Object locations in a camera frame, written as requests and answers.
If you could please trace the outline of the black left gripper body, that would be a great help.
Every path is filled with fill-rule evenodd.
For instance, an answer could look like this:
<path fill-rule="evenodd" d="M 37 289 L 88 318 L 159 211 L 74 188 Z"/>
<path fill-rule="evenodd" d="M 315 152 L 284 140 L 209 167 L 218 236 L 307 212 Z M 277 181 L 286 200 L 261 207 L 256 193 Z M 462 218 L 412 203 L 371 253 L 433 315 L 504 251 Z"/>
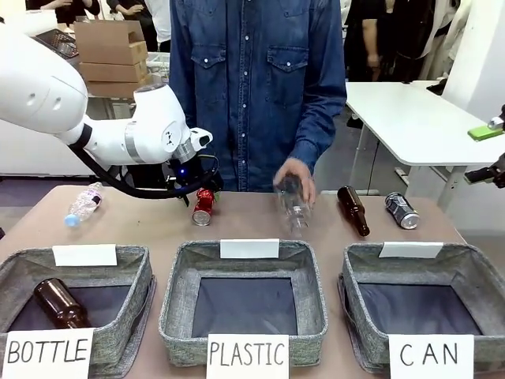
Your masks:
<path fill-rule="evenodd" d="M 184 197 L 198 190 L 210 190 L 213 193 L 222 190 L 216 156 L 197 153 L 184 163 L 171 159 L 169 168 L 171 175 L 166 180 L 166 187 L 175 193 L 175 197 Z"/>

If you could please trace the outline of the person left hand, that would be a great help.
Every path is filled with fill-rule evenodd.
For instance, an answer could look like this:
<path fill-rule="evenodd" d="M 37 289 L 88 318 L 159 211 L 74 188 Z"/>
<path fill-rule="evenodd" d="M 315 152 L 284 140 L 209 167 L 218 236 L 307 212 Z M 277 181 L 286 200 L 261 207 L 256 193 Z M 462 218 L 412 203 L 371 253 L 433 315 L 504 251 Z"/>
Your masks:
<path fill-rule="evenodd" d="M 300 179 L 304 201 L 313 205 L 316 200 L 316 185 L 309 167 L 299 159 L 288 158 L 275 174 L 273 184 L 277 186 L 287 175 Z"/>

